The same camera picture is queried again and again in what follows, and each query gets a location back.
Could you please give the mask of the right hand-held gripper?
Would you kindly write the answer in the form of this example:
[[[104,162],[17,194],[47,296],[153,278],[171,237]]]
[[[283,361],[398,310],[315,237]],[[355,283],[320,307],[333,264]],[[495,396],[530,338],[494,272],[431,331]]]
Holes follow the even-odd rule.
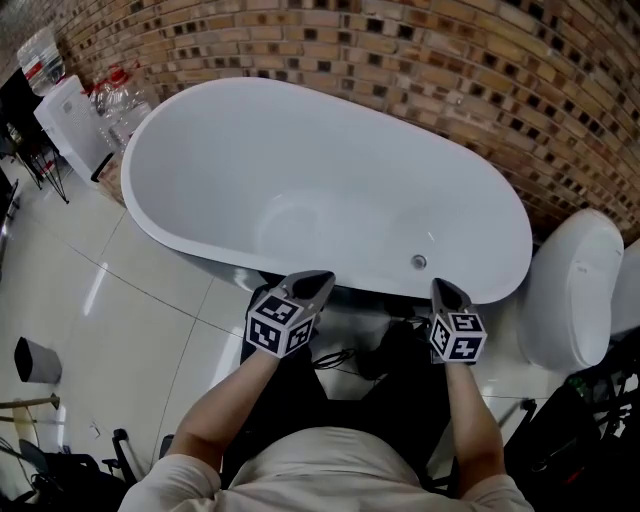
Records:
[[[487,332],[468,294],[450,281],[434,278],[431,303],[428,341],[439,360],[475,364]]]

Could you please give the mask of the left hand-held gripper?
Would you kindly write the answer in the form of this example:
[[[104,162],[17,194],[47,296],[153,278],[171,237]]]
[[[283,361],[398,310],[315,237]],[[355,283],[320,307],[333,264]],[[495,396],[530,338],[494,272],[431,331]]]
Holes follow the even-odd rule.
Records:
[[[289,274],[261,290],[246,315],[244,340],[282,359],[306,345],[335,285],[335,274],[311,270]]]

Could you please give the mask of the person's right forearm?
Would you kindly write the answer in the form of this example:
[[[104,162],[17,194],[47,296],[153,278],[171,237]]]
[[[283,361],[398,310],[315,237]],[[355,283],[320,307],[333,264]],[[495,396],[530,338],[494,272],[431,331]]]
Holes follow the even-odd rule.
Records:
[[[457,493],[462,497],[476,484],[505,474],[501,431],[484,402],[470,367],[445,364],[453,446],[458,463]]]

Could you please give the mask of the person's left forearm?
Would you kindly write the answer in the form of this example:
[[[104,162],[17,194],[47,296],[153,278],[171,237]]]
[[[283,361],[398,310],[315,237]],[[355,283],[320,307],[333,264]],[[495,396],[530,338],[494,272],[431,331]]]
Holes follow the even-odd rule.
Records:
[[[205,393],[187,412],[168,453],[221,469],[224,452],[249,417],[280,360],[256,351],[233,373]]]

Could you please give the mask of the white oval bathtub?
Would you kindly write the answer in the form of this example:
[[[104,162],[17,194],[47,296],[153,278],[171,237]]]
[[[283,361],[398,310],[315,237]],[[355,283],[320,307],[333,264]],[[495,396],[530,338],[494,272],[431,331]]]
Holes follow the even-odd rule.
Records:
[[[209,81],[163,102],[126,147],[121,187],[139,227],[175,251],[278,275],[328,270],[370,292],[429,298],[443,278],[492,303],[532,257],[520,199],[479,155],[275,80]]]

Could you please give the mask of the white toilet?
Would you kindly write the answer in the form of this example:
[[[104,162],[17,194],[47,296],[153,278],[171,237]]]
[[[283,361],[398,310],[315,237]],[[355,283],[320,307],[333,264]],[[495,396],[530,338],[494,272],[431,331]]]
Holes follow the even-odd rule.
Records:
[[[611,301],[623,239],[604,214],[581,210],[541,245],[517,296],[524,357],[557,373],[599,364],[611,334]]]

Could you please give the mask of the person's beige shirt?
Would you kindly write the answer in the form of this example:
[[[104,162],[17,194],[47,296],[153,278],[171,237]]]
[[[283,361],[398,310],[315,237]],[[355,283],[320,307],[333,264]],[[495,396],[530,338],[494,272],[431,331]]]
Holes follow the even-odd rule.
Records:
[[[424,490],[387,443],[334,427],[286,436],[248,460],[227,489],[187,455],[167,455],[126,494],[118,512],[533,512],[507,475],[454,499]]]

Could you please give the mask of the black wheeled equipment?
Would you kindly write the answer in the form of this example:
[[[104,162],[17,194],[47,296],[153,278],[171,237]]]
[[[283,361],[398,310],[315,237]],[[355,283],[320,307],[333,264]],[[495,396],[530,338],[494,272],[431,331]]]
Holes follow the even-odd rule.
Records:
[[[535,512],[640,512],[640,352],[570,375],[505,448]]]

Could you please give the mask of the grey trash bin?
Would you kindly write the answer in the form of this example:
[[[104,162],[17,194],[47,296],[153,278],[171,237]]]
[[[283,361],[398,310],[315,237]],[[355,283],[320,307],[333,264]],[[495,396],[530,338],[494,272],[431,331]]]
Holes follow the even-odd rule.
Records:
[[[14,363],[20,380],[24,383],[58,384],[62,365],[57,353],[20,337],[14,350]]]

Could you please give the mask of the wooden stick stand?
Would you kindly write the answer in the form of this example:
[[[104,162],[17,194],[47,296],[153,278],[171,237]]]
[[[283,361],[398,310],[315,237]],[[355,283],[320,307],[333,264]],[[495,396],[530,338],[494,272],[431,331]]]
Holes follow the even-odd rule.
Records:
[[[37,421],[31,416],[30,409],[41,405],[51,405],[55,410],[58,410],[60,397],[53,393],[44,398],[0,402],[0,422],[24,425],[36,424]]]

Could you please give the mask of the black chair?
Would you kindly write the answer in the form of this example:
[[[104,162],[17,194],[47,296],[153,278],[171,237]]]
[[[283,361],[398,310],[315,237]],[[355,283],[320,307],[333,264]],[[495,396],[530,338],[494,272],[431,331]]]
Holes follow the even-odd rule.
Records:
[[[0,452],[35,468],[31,489],[10,499],[0,491],[0,512],[117,512],[128,490],[137,483],[122,444],[124,429],[113,432],[116,457],[102,461],[102,471],[88,454],[49,453],[21,440],[18,452],[0,440]]]

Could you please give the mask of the pile of clear plastic jugs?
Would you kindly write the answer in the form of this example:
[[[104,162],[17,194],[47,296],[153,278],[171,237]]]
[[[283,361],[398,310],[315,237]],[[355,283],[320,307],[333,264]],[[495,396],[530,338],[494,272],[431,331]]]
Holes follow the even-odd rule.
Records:
[[[157,106],[155,91],[133,68],[112,65],[89,94],[92,115],[110,147],[123,154],[137,128]]]

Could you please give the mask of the black metal stand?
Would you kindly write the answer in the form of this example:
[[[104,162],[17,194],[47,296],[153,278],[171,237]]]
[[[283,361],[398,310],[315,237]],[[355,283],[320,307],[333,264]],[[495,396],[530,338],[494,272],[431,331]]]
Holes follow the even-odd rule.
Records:
[[[22,141],[19,144],[3,140],[0,142],[0,159],[3,157],[18,160],[39,189],[44,182],[48,182],[62,201],[69,203],[60,172],[60,154],[52,144],[41,140]]]

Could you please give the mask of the white water dispenser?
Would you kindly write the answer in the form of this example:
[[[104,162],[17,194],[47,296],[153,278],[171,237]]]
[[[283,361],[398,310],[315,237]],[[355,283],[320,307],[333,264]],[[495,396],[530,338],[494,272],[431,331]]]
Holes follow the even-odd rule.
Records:
[[[96,188],[95,174],[112,150],[92,112],[79,78],[71,75],[46,94],[34,115],[59,154],[88,186]]]

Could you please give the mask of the clear water dispenser bottle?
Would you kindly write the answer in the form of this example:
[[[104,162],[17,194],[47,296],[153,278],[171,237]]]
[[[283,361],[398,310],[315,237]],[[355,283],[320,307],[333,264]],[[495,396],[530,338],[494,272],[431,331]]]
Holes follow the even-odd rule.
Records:
[[[17,60],[31,90],[40,97],[46,96],[66,74],[49,26],[40,29],[17,50]]]

